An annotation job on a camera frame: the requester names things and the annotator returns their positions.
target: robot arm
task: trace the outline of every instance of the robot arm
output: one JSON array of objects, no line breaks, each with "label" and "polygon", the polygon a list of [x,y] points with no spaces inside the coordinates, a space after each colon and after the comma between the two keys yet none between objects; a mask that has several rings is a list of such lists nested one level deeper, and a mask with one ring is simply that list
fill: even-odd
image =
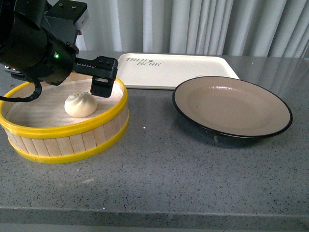
[{"label": "robot arm", "polygon": [[76,58],[76,38],[88,18],[83,2],[60,0],[51,6],[47,0],[0,0],[0,63],[13,78],[35,85],[27,98],[0,100],[32,101],[41,93],[40,81],[57,86],[72,71],[92,75],[91,93],[110,97],[118,61]]}]

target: green led light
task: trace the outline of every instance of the green led light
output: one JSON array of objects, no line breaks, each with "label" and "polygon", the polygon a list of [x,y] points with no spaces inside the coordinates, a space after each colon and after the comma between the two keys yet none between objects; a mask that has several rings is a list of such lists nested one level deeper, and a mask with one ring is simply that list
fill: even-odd
[{"label": "green led light", "polygon": [[58,52],[55,52],[55,53],[54,53],[54,58],[56,58],[56,59],[59,59],[59,58],[60,58],[60,55],[59,55]]}]

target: bamboo steamer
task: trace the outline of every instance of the bamboo steamer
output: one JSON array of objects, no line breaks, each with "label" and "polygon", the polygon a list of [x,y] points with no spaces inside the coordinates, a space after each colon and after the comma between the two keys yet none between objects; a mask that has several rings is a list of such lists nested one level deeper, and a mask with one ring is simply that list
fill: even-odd
[{"label": "bamboo steamer", "polygon": [[[72,73],[58,87],[42,83],[42,95],[32,102],[0,101],[0,124],[13,148],[28,160],[56,164],[86,159],[115,144],[129,121],[127,90],[119,79],[110,98],[97,98],[93,115],[73,119],[64,112],[67,96],[74,88],[89,91],[91,78]],[[5,96],[25,97],[33,90],[32,84],[24,83]]]}]

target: white tray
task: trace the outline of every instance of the white tray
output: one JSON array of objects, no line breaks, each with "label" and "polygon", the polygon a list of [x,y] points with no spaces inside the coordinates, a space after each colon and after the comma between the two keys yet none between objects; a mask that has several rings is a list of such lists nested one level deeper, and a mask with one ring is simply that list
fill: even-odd
[{"label": "white tray", "polygon": [[127,53],[118,61],[117,77],[127,88],[174,89],[199,76],[239,79],[219,57]]}]

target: countertop edge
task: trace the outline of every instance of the countertop edge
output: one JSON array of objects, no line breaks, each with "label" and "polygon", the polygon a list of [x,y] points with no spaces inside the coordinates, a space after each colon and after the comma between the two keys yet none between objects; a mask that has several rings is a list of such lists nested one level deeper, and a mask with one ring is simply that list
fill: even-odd
[{"label": "countertop edge", "polygon": [[0,223],[182,229],[308,231],[309,215],[108,212],[87,209],[0,207]]}]

